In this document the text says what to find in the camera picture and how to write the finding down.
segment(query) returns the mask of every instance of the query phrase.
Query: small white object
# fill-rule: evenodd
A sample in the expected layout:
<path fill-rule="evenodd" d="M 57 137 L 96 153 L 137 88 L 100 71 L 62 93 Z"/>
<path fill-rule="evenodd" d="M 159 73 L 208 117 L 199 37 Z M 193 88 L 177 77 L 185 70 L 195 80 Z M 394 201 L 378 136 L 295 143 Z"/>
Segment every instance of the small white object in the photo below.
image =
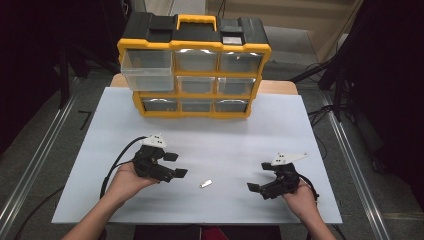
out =
<path fill-rule="evenodd" d="M 159 134 L 155 134 L 155 135 L 151 135 L 148 138 L 142 139 L 141 143 L 143 145 L 147 145 L 147 146 L 151 146 L 151 147 L 159 147 L 159 148 L 166 148 L 166 142 L 163 139 L 162 135 Z"/>
<path fill-rule="evenodd" d="M 204 183 L 200 184 L 200 188 L 205 188 L 212 184 L 212 180 L 207 180 Z"/>
<path fill-rule="evenodd" d="M 278 156 L 272 160 L 271 166 L 286 165 L 296 160 L 302 159 L 309 156 L 308 153 L 303 154 L 290 154 L 290 153 L 278 153 Z"/>

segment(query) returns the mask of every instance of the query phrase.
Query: storage drawer organizer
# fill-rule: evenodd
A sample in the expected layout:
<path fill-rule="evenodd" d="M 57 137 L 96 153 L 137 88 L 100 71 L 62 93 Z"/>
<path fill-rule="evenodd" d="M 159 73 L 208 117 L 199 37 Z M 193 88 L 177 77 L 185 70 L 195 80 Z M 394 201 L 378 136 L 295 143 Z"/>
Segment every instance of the storage drawer organizer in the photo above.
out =
<path fill-rule="evenodd" d="M 121 72 L 146 117 L 246 118 L 271 54 L 258 18 L 133 12 Z"/>

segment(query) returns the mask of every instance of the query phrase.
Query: black curtain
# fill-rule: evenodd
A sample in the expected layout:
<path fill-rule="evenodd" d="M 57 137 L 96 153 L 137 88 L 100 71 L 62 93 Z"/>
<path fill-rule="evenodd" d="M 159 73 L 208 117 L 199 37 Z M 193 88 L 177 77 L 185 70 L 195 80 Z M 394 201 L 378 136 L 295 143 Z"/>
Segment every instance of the black curtain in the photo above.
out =
<path fill-rule="evenodd" d="M 424 1 L 365 0 L 319 85 L 328 89 L 344 72 L 354 105 L 377 133 L 366 141 L 383 143 L 374 156 L 410 184 L 424 209 L 423 16 Z"/>

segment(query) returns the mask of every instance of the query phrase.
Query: white table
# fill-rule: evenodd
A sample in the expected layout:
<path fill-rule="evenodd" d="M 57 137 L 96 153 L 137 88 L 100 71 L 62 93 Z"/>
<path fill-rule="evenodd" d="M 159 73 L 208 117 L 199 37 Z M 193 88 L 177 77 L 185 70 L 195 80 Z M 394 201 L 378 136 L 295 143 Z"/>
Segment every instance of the white table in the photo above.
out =
<path fill-rule="evenodd" d="M 308 177 L 320 197 L 326 223 L 342 223 L 340 213 L 300 96 L 258 94 L 247 119 L 143 118 L 127 88 L 106 88 L 54 214 L 53 223 L 76 223 L 96 204 L 103 178 L 122 149 L 139 136 L 161 133 L 168 152 L 179 154 L 173 179 L 142 190 L 110 222 L 130 224 L 284 224 L 298 223 L 282 198 L 263 200 L 247 182 L 275 179 L 262 162 L 278 152 L 305 153 L 296 170 Z M 135 144 L 122 158 L 129 160 Z M 206 188 L 199 185 L 212 180 Z"/>

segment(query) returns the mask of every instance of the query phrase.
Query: metal rail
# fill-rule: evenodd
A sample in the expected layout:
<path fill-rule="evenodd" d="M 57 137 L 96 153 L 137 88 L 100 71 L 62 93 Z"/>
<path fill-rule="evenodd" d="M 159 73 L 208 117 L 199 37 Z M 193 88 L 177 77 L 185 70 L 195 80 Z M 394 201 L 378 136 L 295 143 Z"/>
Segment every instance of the metal rail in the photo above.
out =
<path fill-rule="evenodd" d="M 21 209 L 28 193 L 30 192 L 31 187 L 35 182 L 35 179 L 37 178 L 37 175 L 40 172 L 50 152 L 50 149 L 63 126 L 63 123 L 69 115 L 69 111 L 71 110 L 75 102 L 75 97 L 80 89 L 80 80 L 75 78 L 72 85 L 74 88 L 74 94 L 71 95 L 65 106 L 57 112 L 55 118 L 49 126 L 49 129 L 38 146 L 37 151 L 35 152 L 28 167 L 19 180 L 18 185 L 9 196 L 1 210 L 0 240 L 6 239 L 6 235 L 8 234 L 10 227 L 12 226 L 16 216 L 19 213 L 19 210 Z"/>
<path fill-rule="evenodd" d="M 331 105 L 331 97 L 327 91 L 322 91 L 324 105 Z M 337 121 L 336 117 L 332 112 L 329 113 L 331 125 L 334 133 L 336 134 L 337 140 L 339 141 L 340 148 L 345 157 L 347 166 L 349 167 L 350 174 L 353 182 L 355 183 L 359 197 L 364 206 L 365 213 L 370 221 L 371 228 L 374 231 L 376 239 L 389 240 L 390 235 L 384 224 L 383 217 L 378 210 L 377 204 L 371 194 L 368 184 L 362 175 L 361 169 L 356 160 L 355 154 L 350 146 L 349 140 L 343 128 L 343 124 Z"/>

